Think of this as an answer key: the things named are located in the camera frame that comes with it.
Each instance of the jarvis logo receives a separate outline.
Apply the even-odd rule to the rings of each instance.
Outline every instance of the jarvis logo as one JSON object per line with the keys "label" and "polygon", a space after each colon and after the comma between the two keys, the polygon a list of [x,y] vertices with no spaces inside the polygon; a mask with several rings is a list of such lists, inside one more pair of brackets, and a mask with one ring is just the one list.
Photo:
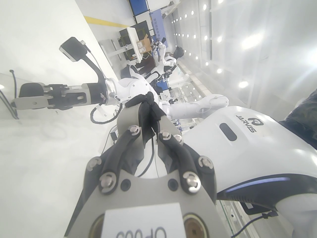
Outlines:
{"label": "jarvis logo", "polygon": [[264,123],[258,118],[249,118],[248,120],[253,120],[253,125],[263,125]]}
{"label": "jarvis logo", "polygon": [[264,123],[258,119],[258,118],[249,118],[248,120],[249,121],[252,121],[252,122],[248,122],[248,120],[244,119],[242,116],[238,116],[236,115],[236,117],[238,117],[238,119],[240,121],[242,121],[244,123],[244,125],[250,130],[250,132],[254,133],[256,132],[255,128],[252,126],[252,125],[263,125]]}

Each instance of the white table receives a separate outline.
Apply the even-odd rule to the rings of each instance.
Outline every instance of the white table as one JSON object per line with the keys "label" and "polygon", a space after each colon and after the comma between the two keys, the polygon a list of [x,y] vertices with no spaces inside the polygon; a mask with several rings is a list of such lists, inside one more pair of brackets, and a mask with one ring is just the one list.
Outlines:
{"label": "white table", "polygon": [[[127,27],[127,31],[128,31],[128,35],[129,35],[129,38],[131,41],[131,44],[128,45],[127,50],[134,49],[134,53],[137,57],[137,61],[141,62],[142,61],[142,54],[140,53],[140,51],[138,49],[138,45],[137,45],[137,42],[139,41],[137,31],[134,27]],[[111,53],[107,53],[107,55],[109,57],[111,57],[111,56],[117,55],[119,53],[123,53],[125,51],[126,51],[126,47],[124,46],[124,47],[121,47],[119,50],[116,50],[116,51],[111,52]]]}

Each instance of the metal bolt head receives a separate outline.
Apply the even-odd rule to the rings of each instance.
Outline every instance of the metal bolt head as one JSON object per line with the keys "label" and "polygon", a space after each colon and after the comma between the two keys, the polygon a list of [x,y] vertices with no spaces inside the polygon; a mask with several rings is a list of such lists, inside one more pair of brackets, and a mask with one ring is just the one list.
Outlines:
{"label": "metal bolt head", "polygon": [[175,135],[174,135],[174,138],[175,138],[181,145],[183,145],[184,141],[183,141],[183,138],[182,138],[181,135],[175,134]]}
{"label": "metal bolt head", "polygon": [[114,188],[117,182],[117,176],[113,172],[107,172],[107,173],[104,173],[99,178],[99,181],[100,181],[100,186],[102,187],[101,192],[103,194],[106,194]]}
{"label": "metal bolt head", "polygon": [[129,127],[129,130],[132,135],[137,135],[140,131],[140,127],[137,125],[132,125]]}
{"label": "metal bolt head", "polygon": [[201,187],[201,182],[197,174],[188,171],[183,174],[183,178],[186,179],[186,183],[189,186],[188,190],[191,193],[195,194],[199,191]]}
{"label": "metal bolt head", "polygon": [[164,131],[164,132],[162,133],[162,136],[163,136],[164,138],[168,138],[168,137],[170,136],[170,134],[169,134],[169,132]]}
{"label": "metal bolt head", "polygon": [[101,165],[100,157],[94,157],[89,160],[86,167],[87,171],[91,172],[96,165]]}
{"label": "metal bolt head", "polygon": [[163,136],[163,140],[169,140],[171,138],[171,134],[168,131],[161,131],[160,132]]}
{"label": "metal bolt head", "polygon": [[110,175],[107,175],[100,181],[100,185],[103,188],[109,188],[113,184],[112,177]]}
{"label": "metal bolt head", "polygon": [[190,187],[197,187],[197,185],[198,185],[197,180],[196,180],[195,176],[193,176],[193,175],[190,175],[190,176],[186,179],[186,182],[187,182],[187,184],[188,184]]}
{"label": "metal bolt head", "polygon": [[200,156],[198,158],[198,163],[200,167],[209,167],[210,169],[213,169],[214,164],[207,156]]}

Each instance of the blue banner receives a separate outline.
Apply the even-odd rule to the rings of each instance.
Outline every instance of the blue banner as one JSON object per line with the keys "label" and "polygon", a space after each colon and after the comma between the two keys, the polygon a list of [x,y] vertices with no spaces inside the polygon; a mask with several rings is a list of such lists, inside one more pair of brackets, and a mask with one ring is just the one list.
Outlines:
{"label": "blue banner", "polygon": [[[161,14],[161,9],[151,12],[152,24],[156,34],[156,38],[161,41],[164,37],[166,38],[164,21]],[[164,42],[165,46],[168,47],[167,40]]]}

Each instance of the white label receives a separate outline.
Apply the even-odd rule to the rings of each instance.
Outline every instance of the white label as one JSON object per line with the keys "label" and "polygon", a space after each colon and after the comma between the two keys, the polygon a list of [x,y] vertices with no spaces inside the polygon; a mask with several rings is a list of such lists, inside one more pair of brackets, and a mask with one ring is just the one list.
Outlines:
{"label": "white label", "polygon": [[252,209],[253,205],[251,203],[245,203],[245,205],[247,206],[248,209]]}
{"label": "white label", "polygon": [[143,47],[142,42],[137,42],[137,44],[138,44],[138,48],[139,48],[139,49]]}
{"label": "white label", "polygon": [[186,238],[179,203],[107,210],[102,238]]}
{"label": "white label", "polygon": [[140,51],[140,53],[143,53],[143,52],[146,51],[146,49],[145,49],[145,47],[142,47],[142,48],[139,49],[139,51]]}

